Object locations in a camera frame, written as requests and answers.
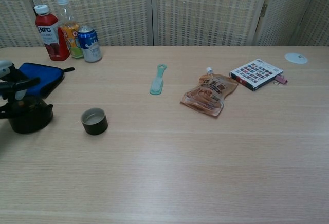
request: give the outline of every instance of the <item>blue case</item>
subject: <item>blue case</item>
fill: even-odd
[[[47,97],[63,80],[65,72],[73,71],[74,68],[60,69],[58,67],[40,65],[36,63],[24,63],[20,71],[29,79],[40,78],[40,84],[27,89],[27,95]]]

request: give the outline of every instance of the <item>bottle label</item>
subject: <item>bottle label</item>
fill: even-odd
[[[78,39],[79,24],[64,25],[61,27],[64,33],[64,38],[71,56],[75,58],[83,57],[82,50]]]
[[[58,25],[59,22],[50,26],[36,26],[50,56],[59,55]]]

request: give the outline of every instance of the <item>pink clip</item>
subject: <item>pink clip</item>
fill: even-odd
[[[288,80],[284,79],[283,76],[280,76],[280,75],[277,75],[275,80],[278,81],[280,84],[288,83]]]

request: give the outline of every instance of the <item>woven wall panel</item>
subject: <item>woven wall panel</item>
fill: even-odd
[[[57,11],[56,0],[41,1]],[[146,0],[69,1],[80,24],[96,29],[101,45],[148,44]]]
[[[313,0],[298,36],[298,46],[329,46],[329,0]]]
[[[258,46],[287,46],[309,0],[270,0]]]
[[[0,48],[42,46],[33,8],[26,6],[26,0],[1,0],[0,13]]]
[[[157,0],[159,45],[246,45],[258,0]]]

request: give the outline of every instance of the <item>white round object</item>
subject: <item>white round object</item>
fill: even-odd
[[[300,53],[287,53],[284,57],[288,61],[296,64],[305,64],[308,61],[308,59]]]
[[[57,4],[58,5],[67,5],[68,4],[68,0],[57,0]]]
[[[46,14],[49,12],[49,7],[45,4],[37,5],[34,9],[37,14]]]
[[[207,73],[210,73],[210,72],[212,72],[212,69],[211,69],[211,67],[207,67],[207,68],[206,68],[206,71],[207,71]]]

